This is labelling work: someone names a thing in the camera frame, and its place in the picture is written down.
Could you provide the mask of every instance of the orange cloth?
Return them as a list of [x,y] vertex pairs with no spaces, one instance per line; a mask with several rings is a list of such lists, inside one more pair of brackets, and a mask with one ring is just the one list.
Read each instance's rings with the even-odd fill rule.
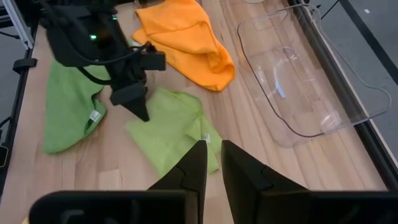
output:
[[186,77],[213,91],[221,91],[234,78],[231,57],[195,0],[166,0],[136,12],[142,28],[132,38],[142,44],[151,41]]

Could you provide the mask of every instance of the orange towel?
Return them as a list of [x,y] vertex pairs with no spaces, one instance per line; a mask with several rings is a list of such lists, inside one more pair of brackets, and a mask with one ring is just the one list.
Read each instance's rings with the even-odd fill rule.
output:
[[142,28],[132,38],[140,43],[151,41],[186,77],[213,91],[221,91],[233,79],[231,57],[195,0],[166,0],[136,12]]

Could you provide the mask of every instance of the light green cloth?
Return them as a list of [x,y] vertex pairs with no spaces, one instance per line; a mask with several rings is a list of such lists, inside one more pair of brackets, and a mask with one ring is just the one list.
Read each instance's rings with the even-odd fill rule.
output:
[[[109,79],[103,66],[89,66],[86,70],[96,78]],[[105,114],[105,107],[94,98],[102,88],[77,68],[52,62],[45,102],[44,152],[65,150],[95,129]],[[93,110],[99,114],[90,119]]]
[[188,93],[158,89],[147,102],[150,121],[134,119],[126,125],[162,177],[201,139],[208,148],[208,172],[218,170],[215,154],[221,138],[203,115],[201,101]]

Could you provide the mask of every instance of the white label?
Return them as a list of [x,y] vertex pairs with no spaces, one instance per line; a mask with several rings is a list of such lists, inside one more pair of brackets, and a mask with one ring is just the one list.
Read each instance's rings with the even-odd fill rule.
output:
[[90,119],[93,120],[94,122],[97,122],[100,117],[101,114],[96,110],[93,110],[90,114]]
[[210,135],[208,133],[205,134],[205,137],[202,138],[201,140],[205,140],[207,143],[211,143],[210,141]]

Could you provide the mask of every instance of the transparent container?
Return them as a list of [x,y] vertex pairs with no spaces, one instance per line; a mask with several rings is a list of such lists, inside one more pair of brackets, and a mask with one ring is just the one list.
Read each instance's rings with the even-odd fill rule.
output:
[[[229,24],[230,29],[236,26],[232,29],[237,33],[239,73],[280,146],[292,147],[362,123],[391,106],[388,92],[368,85],[323,33],[315,6],[277,9],[274,1],[237,0],[221,5],[235,20]],[[366,106],[356,91],[377,100]]]

